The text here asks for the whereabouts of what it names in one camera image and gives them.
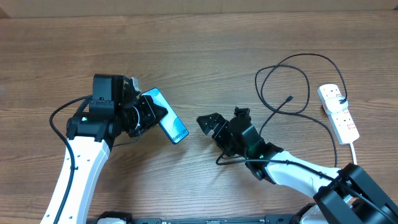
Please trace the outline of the Samsung Galaxy smartphone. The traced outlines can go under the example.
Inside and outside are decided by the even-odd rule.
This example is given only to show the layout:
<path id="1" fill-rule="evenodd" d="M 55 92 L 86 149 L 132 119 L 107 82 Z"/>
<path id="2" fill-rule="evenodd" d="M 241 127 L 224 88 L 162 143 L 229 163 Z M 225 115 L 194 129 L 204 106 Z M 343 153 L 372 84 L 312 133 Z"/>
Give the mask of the Samsung Galaxy smartphone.
<path id="1" fill-rule="evenodd" d="M 188 129 L 177 116 L 158 88 L 148 90 L 142 93 L 142 95 L 151 96 L 153 102 L 157 106 L 163 107 L 167 110 L 167 114 L 160 120 L 159 124 L 173 144 L 178 144 L 186 136 L 188 136 Z"/>

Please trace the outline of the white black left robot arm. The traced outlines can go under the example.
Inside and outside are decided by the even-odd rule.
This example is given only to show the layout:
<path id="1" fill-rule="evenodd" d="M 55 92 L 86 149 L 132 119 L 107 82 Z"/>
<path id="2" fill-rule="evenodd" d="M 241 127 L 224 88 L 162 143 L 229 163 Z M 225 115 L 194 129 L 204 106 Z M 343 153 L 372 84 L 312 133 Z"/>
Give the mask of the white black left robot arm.
<path id="1" fill-rule="evenodd" d="M 67 122 L 65 158 L 42 223 L 85 223 L 98 177 L 115 139 L 122 133 L 139 138 L 159 124 L 168 111 L 142 96 L 136 79 L 96 74 L 91 95 Z"/>

